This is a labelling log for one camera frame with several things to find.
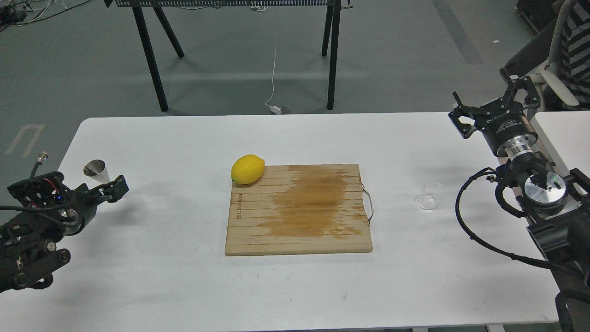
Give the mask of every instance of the black cable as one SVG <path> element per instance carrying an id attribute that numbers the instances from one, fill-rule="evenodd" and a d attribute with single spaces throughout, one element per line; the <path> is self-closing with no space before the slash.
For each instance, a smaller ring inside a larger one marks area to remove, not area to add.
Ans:
<path id="1" fill-rule="evenodd" d="M 78 7 L 78 6 L 82 6 L 82 5 L 84 5 L 84 4 L 87 4 L 87 3 L 89 3 L 90 1 L 91 1 L 91 0 L 86 0 L 86 1 L 82 2 L 81 4 L 77 4 L 77 5 L 75 5 L 75 6 L 69 7 L 69 8 L 67 8 L 67 9 L 65 9 L 65 10 L 63 10 L 63 11 L 60 11 L 59 13 L 56 13 L 56 14 L 50 15 L 50 16 L 48 16 L 48 17 L 41 18 L 41 19 L 37 19 L 37 20 L 33 21 L 34 19 L 36 19 L 37 17 L 39 17 L 39 15 L 41 15 L 41 13 L 42 13 L 42 11 L 41 11 L 39 14 L 37 14 L 37 16 L 35 16 L 33 19 L 31 19 L 31 20 L 30 20 L 30 21 L 28 21 L 28 22 L 25 22 L 25 23 L 20 23 L 20 24 L 13 24 L 13 25 L 17 25 L 17 26 L 23 26 L 23 25 L 27 25 L 27 24 L 31 24 L 31 23 L 37 23 L 37 22 L 45 21 L 46 19 L 50 19 L 50 18 L 52 18 L 52 17 L 55 17 L 55 16 L 57 16 L 57 15 L 63 14 L 63 13 L 65 13 L 65 12 L 67 12 L 67 11 L 71 10 L 71 9 L 74 9 L 74 8 L 76 8 L 76 7 Z"/>
<path id="2" fill-rule="evenodd" d="M 7 206 L 7 205 L 0 205 L 0 211 L 23 211 L 23 212 L 46 212 L 46 211 L 54 211 L 63 209 L 65 207 L 70 206 L 72 203 L 66 202 L 64 204 L 52 206 L 52 207 L 39 207 L 39 208 L 31 208 L 31 207 L 22 207 L 22 206 Z"/>
<path id="3" fill-rule="evenodd" d="M 35 177 L 35 173 L 37 173 L 37 168 L 39 168 L 39 166 L 41 166 L 41 163 L 36 161 L 35 166 L 33 167 L 33 170 L 31 171 L 31 176 L 29 176 L 29 180 Z"/>
<path id="4" fill-rule="evenodd" d="M 64 226 L 65 228 L 76 228 L 77 227 L 77 225 L 73 225 L 73 226 L 66 225 L 65 223 L 62 223 L 61 221 L 59 221 L 59 220 L 57 220 L 57 219 L 55 219 L 53 217 L 50 217 L 50 216 L 48 216 L 48 215 L 46 215 L 44 213 L 35 213 L 35 214 L 37 216 L 43 217 L 43 218 L 51 221 L 52 223 L 54 223 L 54 224 L 56 224 L 58 226 Z"/>
<path id="5" fill-rule="evenodd" d="M 564 289 L 555 297 L 555 307 L 559 317 L 559 325 L 562 332 L 574 332 L 572 317 L 569 315 L 567 302 L 569 299 L 578 300 L 590 304 L 590 295 L 576 292 L 571 289 Z"/>
<path id="6" fill-rule="evenodd" d="M 469 235 L 469 238 L 471 240 L 474 240 L 475 242 L 477 242 L 478 244 L 482 245 L 483 247 L 492 250 L 493 252 L 497 252 L 499 254 L 502 254 L 504 256 L 509 257 L 512 260 L 515 261 L 519 261 L 519 262 L 523 262 L 525 264 L 528 265 L 532 265 L 532 266 L 536 266 L 538 268 L 543 268 L 543 269 L 550 269 L 550 270 L 555 270 L 555 271 L 561 271 L 570 275 L 575 276 L 576 278 L 579 279 L 584 279 L 584 276 L 577 271 L 572 271 L 568 268 L 565 268 L 561 265 L 557 265 L 554 263 L 550 263 L 547 261 L 543 261 L 541 259 L 534 259 L 534 258 L 530 258 L 530 257 L 526 257 L 526 256 L 519 256 L 516 255 L 514 253 L 509 253 L 506 251 L 503 251 L 499 248 L 496 248 L 494 246 L 492 246 L 491 244 L 487 243 L 486 241 L 484 241 L 483 239 L 481 239 L 480 237 L 478 237 L 473 231 L 471 231 L 471 229 L 469 229 L 469 227 L 467 227 L 467 225 L 465 224 L 465 221 L 463 220 L 463 218 L 461 217 L 461 212 L 459 209 L 459 203 L 461 201 L 461 195 L 463 195 L 463 192 L 467 189 L 467 187 L 469 187 L 469 185 L 475 181 L 476 179 L 484 176 L 484 175 L 496 175 L 496 172 L 492 169 L 492 168 L 484 168 L 481 171 L 475 173 L 474 175 L 472 175 L 467 182 L 465 182 L 465 184 L 463 184 L 463 186 L 461 187 L 461 189 L 459 190 L 459 193 L 457 194 L 457 201 L 455 202 L 455 215 L 457 216 L 457 221 L 459 222 L 459 225 L 461 225 L 461 228 Z"/>
<path id="7" fill-rule="evenodd" d="M 508 185 L 514 181 L 516 179 L 516 177 L 521 174 L 524 173 L 526 171 L 529 170 L 535 170 L 537 171 L 539 174 L 542 174 L 543 178 L 547 178 L 547 173 L 548 170 L 541 165 L 540 163 L 534 161 L 534 160 L 529 160 L 529 161 L 525 161 L 523 163 L 519 163 L 517 166 L 515 166 L 514 168 L 512 168 L 499 182 L 498 182 L 498 186 L 496 187 L 496 191 L 495 191 L 495 195 L 496 195 L 496 201 L 498 202 L 498 204 L 500 205 L 500 207 L 512 214 L 514 217 L 517 218 L 521 218 L 525 216 L 525 213 L 514 208 L 513 206 L 511 206 L 510 204 L 508 204 L 506 202 L 506 200 L 504 199 L 504 189 L 506 189 L 506 187 L 508 187 Z"/>

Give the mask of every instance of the wet stain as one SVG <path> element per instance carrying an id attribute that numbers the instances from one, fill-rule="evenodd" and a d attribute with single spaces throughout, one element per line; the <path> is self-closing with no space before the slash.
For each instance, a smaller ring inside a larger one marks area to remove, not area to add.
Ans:
<path id="1" fill-rule="evenodd" d="M 274 216 L 260 223 L 269 232 L 264 236 L 321 237 L 330 235 L 341 239 L 360 235 L 361 231 L 342 223 L 342 204 L 349 183 L 346 171 L 321 166 L 290 166 L 297 175 L 292 187 L 273 195 Z M 366 219 L 362 214 L 355 219 Z"/>

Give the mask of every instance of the screw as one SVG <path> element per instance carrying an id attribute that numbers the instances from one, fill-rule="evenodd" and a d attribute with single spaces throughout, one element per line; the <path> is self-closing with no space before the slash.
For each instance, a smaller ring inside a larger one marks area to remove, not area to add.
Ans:
<path id="1" fill-rule="evenodd" d="M 28 281 L 29 276 L 25 272 L 21 272 L 14 277 L 14 283 L 19 287 L 23 287 Z"/>
<path id="2" fill-rule="evenodd" d="M 57 259 L 63 263 L 67 263 L 70 261 L 70 253 L 64 250 L 57 256 Z"/>
<path id="3" fill-rule="evenodd" d="M 55 251 L 55 242 L 47 242 L 45 244 L 45 248 L 47 249 L 47 251 Z"/>

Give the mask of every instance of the wire handle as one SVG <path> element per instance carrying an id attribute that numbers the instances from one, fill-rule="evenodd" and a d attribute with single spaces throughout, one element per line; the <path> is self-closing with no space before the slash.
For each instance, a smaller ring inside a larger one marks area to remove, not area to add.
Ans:
<path id="1" fill-rule="evenodd" d="M 371 225 L 371 218 L 373 218 L 373 215 L 375 214 L 375 209 L 373 209 L 373 201 L 371 200 L 371 194 L 369 194 L 369 192 L 365 188 L 364 184 L 361 183 L 361 185 L 363 187 L 363 193 L 367 194 L 367 197 L 369 197 L 369 206 L 371 207 L 371 215 L 368 217 L 368 219 L 369 219 L 369 225 Z"/>

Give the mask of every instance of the striped shirt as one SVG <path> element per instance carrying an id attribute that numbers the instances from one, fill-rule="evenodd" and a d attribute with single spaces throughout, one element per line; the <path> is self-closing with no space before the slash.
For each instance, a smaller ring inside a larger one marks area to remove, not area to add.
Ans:
<path id="1" fill-rule="evenodd" d="M 561 31 L 560 79 L 576 96 L 579 106 L 566 110 L 590 110 L 590 0 L 579 0 Z"/>

